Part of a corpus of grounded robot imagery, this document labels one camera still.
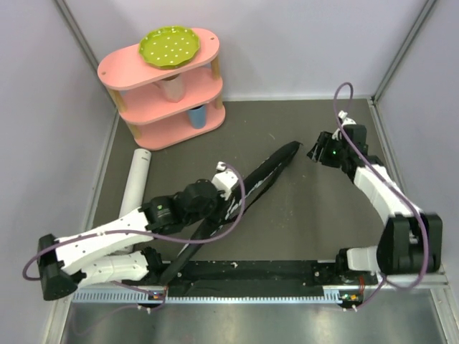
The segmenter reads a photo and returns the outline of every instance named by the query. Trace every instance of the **white tube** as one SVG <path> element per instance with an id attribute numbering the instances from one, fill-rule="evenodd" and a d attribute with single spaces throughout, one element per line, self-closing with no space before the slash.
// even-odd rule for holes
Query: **white tube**
<path id="1" fill-rule="evenodd" d="M 139 148 L 134 151 L 119 217 L 125 216 L 142 205 L 150 161 L 151 152 L 149 150 Z M 133 246 L 128 246 L 116 251 L 115 254 L 126 254 L 132 251 Z"/>

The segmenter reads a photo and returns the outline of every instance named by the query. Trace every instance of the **table surface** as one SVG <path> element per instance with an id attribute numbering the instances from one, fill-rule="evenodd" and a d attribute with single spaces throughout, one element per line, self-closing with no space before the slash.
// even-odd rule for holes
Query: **table surface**
<path id="1" fill-rule="evenodd" d="M 227 102 L 225 107 L 227 118 L 219 129 L 153 152 L 145 200 L 174 194 L 199 178 L 212 178 L 218 161 L 232 164 L 246 176 L 285 143 L 298 140 L 304 147 L 235 231 L 204 245 L 194 259 L 334 259 L 340 248 L 378 243 L 383 223 L 366 196 L 340 170 L 306 157 L 321 131 L 336 129 L 331 101 Z M 350 116 L 366 126 L 369 152 L 384 160 L 367 101 L 355 100 Z M 136 148 L 120 121 L 95 226 L 117 217 Z M 189 237 L 194 228 L 180 237 Z M 150 245 L 165 260 L 181 249 L 180 244 L 158 240 Z"/>
<path id="2" fill-rule="evenodd" d="M 82 332 L 120 305 L 72 305 Z M 67 326 L 65 344 L 446 343 L 430 291 L 385 290 L 361 311 L 313 305 L 166 305 L 147 315 L 123 310 L 76 336 Z"/>

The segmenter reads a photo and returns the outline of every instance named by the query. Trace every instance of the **cup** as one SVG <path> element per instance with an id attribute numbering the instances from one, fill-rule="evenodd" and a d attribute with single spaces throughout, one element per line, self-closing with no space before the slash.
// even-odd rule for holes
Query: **cup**
<path id="1" fill-rule="evenodd" d="M 194 129 L 201 129 L 206 125 L 206 105 L 193 107 L 187 113 Z"/>
<path id="2" fill-rule="evenodd" d="M 158 86 L 169 102 L 179 102 L 185 96 L 185 84 L 181 74 L 159 80 Z"/>

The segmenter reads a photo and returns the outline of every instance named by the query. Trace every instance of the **wooden post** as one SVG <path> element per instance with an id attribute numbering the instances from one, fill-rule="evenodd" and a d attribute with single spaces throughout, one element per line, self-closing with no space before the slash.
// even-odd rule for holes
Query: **wooden post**
<path id="1" fill-rule="evenodd" d="M 223 96 L 222 93 L 218 95 L 217 98 L 215 98 L 215 108 L 216 109 L 221 109 L 223 108 Z"/>
<path id="2" fill-rule="evenodd" d="M 142 134 L 137 125 L 129 124 L 129 123 L 126 123 L 126 125 L 128 126 L 129 130 L 131 131 L 132 136 L 135 139 L 141 138 Z"/>
<path id="3" fill-rule="evenodd" d="M 210 62 L 210 67 L 212 68 L 212 77 L 214 80 L 217 80 L 221 77 L 220 75 L 220 62 L 218 60 L 218 55 Z"/>
<path id="4" fill-rule="evenodd" d="M 113 99 L 113 102 L 115 102 L 115 105 L 120 113 L 124 113 L 127 110 L 126 104 L 124 103 L 124 99 L 120 94 L 120 91 L 112 90 L 110 88 L 107 88 L 108 93 L 110 93 L 110 96 Z"/>

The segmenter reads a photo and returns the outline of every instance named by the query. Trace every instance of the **pink shelf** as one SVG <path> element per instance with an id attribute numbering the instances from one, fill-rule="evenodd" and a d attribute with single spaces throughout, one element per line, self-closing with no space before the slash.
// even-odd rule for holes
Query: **pink shelf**
<path id="1" fill-rule="evenodd" d="M 188 140 L 218 128 L 224 121 L 224 107 L 216 109 L 207 105 L 207 124 L 202 129 L 194 129 L 186 112 L 165 118 L 158 122 L 138 127 L 141 137 L 136 139 L 140 147 L 158 151 L 170 145 Z"/>
<path id="2" fill-rule="evenodd" d="M 123 96 L 127 110 L 120 113 L 122 119 L 134 125 L 145 125 L 168 116 L 195 108 L 215 99 L 223 88 L 222 78 L 212 79 L 209 68 L 199 67 L 183 75 L 185 97 L 180 102 L 167 101 L 155 84 L 127 91 Z"/>
<path id="3" fill-rule="evenodd" d="M 138 44 L 134 44 L 112 52 L 102 60 L 98 68 L 100 81 L 112 90 L 130 90 L 211 62 L 220 46 L 217 36 L 206 29 L 193 28 L 193 31 L 199 36 L 201 49 L 186 66 L 176 70 L 152 67 L 143 61 Z"/>

